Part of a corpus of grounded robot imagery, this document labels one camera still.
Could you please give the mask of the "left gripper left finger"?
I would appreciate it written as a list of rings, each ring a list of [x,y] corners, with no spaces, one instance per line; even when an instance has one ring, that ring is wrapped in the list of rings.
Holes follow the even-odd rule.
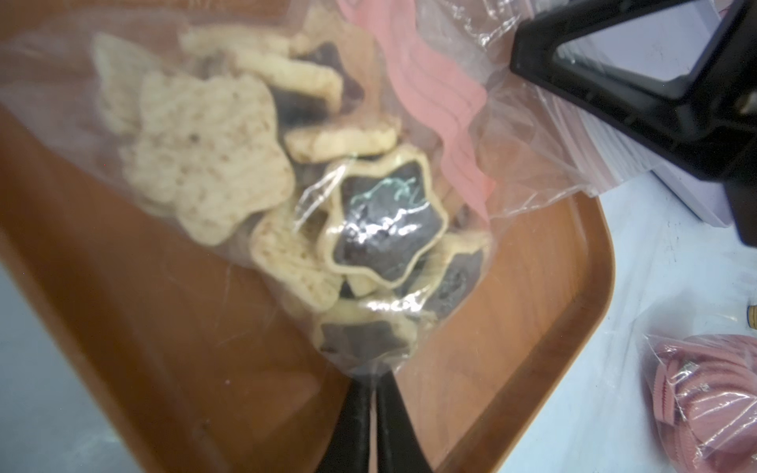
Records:
[[[331,440],[316,473],[366,473],[370,468],[371,406],[374,393],[370,378],[352,380]]]

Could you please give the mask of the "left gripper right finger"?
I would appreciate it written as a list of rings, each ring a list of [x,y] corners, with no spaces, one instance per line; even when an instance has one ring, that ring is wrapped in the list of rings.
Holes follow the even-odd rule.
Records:
[[[393,372],[376,385],[378,473],[432,473]]]

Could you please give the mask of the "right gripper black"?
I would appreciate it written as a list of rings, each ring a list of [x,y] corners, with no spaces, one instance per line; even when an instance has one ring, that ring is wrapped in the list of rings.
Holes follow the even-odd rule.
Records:
[[[756,4],[735,1],[692,72],[662,82],[561,45],[674,7],[672,1],[574,1],[516,30],[511,70],[703,181],[723,182],[740,240],[756,248]]]

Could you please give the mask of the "ziploc bag beige cookies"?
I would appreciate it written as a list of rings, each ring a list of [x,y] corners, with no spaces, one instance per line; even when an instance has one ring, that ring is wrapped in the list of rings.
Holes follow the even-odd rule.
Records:
[[[1,104],[257,270],[346,374],[403,365],[512,220],[658,158],[516,76],[555,1],[5,1]]]

